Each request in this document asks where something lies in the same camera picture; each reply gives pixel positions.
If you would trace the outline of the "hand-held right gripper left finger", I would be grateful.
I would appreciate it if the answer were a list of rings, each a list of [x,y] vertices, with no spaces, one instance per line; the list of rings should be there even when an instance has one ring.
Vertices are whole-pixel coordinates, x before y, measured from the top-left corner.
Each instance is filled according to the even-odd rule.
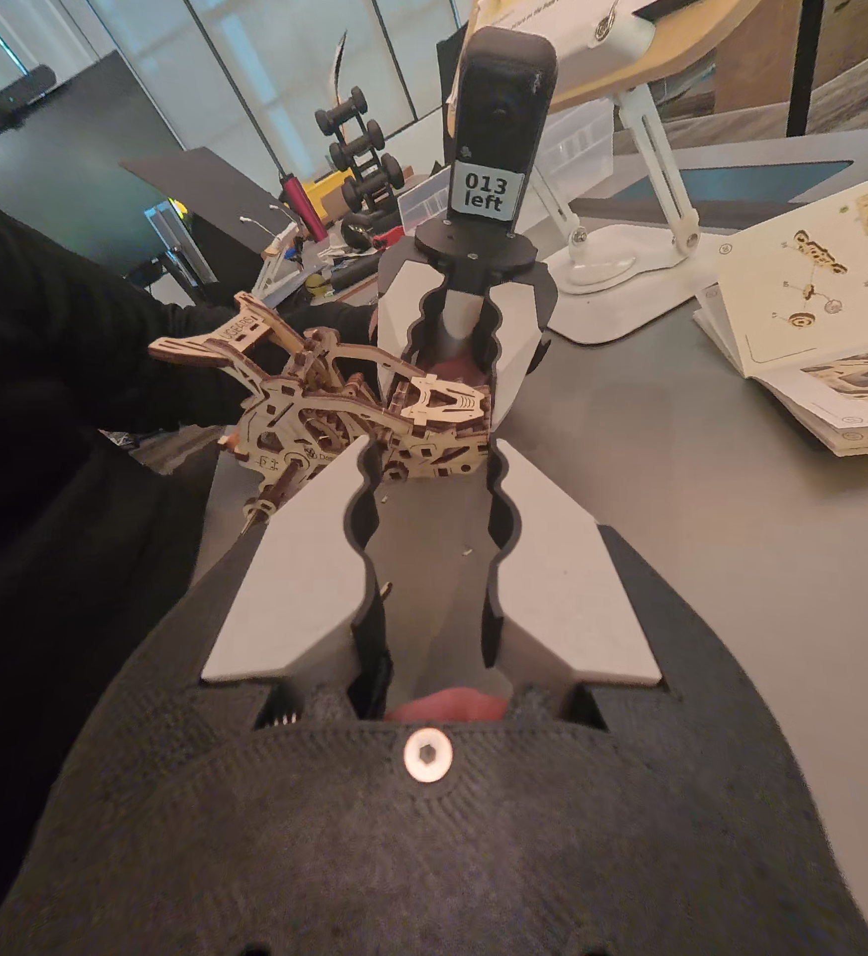
[[[377,441],[359,437],[268,520],[203,682],[330,685],[349,692],[358,716],[383,715],[392,659],[366,553],[380,477]]]

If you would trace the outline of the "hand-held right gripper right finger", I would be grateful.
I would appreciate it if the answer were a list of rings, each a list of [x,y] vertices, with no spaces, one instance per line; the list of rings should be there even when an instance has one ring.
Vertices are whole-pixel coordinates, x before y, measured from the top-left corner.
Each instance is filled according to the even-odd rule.
[[[488,457],[484,665],[565,713],[581,686],[658,687],[654,653],[596,520],[503,439]]]

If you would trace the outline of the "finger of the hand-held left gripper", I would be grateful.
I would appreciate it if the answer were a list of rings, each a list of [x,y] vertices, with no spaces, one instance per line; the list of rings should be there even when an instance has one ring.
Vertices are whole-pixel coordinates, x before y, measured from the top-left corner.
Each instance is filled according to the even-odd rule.
[[[422,301],[439,289],[443,275],[426,261],[383,260],[377,275],[377,347],[414,365],[411,336],[423,326]]]
[[[542,340],[532,285],[505,282],[486,293],[477,324],[477,367],[491,394],[491,425],[510,412]]]

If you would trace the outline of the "wooden mechanical model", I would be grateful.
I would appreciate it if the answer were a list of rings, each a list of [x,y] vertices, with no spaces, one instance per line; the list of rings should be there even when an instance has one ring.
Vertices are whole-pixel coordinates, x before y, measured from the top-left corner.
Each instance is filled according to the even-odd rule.
[[[331,329],[249,390],[230,453],[260,475],[246,526],[267,520],[359,437],[377,441],[381,478],[402,483],[475,472],[487,459],[491,394],[428,375]]]

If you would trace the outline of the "person's left forearm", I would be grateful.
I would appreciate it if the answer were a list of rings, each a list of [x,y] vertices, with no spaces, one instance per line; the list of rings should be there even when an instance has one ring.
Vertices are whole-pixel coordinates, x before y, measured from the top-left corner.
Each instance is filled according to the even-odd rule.
[[[377,306],[331,300],[265,310],[245,293],[232,308],[179,307],[125,290],[79,361],[87,384],[79,408],[105,431],[148,434],[184,425],[228,425],[240,418],[249,390],[279,375],[304,346],[304,333],[331,329],[348,345],[377,344]]]

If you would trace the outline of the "person's left hand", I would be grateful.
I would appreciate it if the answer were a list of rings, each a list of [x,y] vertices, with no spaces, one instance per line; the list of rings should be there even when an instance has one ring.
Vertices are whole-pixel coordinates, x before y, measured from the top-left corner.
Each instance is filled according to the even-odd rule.
[[[471,387],[485,386],[489,381],[488,373],[485,373],[470,355],[456,355],[419,367],[428,375],[435,375],[442,380],[459,381]]]

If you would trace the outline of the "person's right hand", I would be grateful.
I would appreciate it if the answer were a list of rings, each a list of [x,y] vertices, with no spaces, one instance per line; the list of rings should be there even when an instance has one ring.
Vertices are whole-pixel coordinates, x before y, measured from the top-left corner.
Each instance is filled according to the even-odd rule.
[[[509,702],[469,687],[451,687],[404,703],[385,715],[395,723],[482,723],[500,721]]]

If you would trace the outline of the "white tablet stand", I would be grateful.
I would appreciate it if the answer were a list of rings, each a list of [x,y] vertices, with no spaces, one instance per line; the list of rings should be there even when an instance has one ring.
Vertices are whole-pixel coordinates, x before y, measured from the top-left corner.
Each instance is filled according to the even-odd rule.
[[[565,240],[547,258],[558,289],[549,327],[576,344],[622,339],[716,282],[721,239],[706,237],[647,83],[615,94],[620,119],[645,161],[666,227],[588,230],[535,164],[532,188]]]

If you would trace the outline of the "tan-edged white panel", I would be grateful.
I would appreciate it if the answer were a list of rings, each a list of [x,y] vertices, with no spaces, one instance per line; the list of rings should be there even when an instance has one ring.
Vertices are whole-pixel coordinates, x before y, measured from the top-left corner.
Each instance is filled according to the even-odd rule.
[[[541,35],[558,79],[550,111],[670,78],[694,65],[746,19],[757,1],[473,2],[464,40],[483,27]]]

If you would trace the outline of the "red cylindrical tool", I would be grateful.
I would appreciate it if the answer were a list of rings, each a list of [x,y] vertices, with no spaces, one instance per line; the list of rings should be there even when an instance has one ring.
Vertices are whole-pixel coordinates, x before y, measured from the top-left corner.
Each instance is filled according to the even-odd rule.
[[[321,222],[321,217],[314,208],[301,181],[292,173],[280,171],[279,183],[281,186],[279,202],[286,206],[295,218],[303,224],[314,242],[327,240],[329,233]]]

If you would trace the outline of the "open instruction booklet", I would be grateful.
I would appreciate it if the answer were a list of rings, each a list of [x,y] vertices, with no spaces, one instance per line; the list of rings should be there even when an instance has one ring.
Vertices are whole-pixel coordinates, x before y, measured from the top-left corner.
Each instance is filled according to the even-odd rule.
[[[727,237],[694,319],[839,457],[868,454],[868,182]]]

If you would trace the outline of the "black bar-shaped device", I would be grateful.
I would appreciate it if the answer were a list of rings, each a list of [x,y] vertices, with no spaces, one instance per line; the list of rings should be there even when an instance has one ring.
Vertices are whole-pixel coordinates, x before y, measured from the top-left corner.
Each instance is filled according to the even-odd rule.
[[[45,64],[0,90],[0,134],[18,128],[42,104],[57,84],[54,71]]]

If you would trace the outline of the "black upright post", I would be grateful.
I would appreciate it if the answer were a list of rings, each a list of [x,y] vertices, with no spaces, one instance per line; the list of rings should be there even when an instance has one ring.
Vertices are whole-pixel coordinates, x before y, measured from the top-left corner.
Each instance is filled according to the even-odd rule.
[[[806,134],[825,2],[802,1],[791,77],[786,137]]]

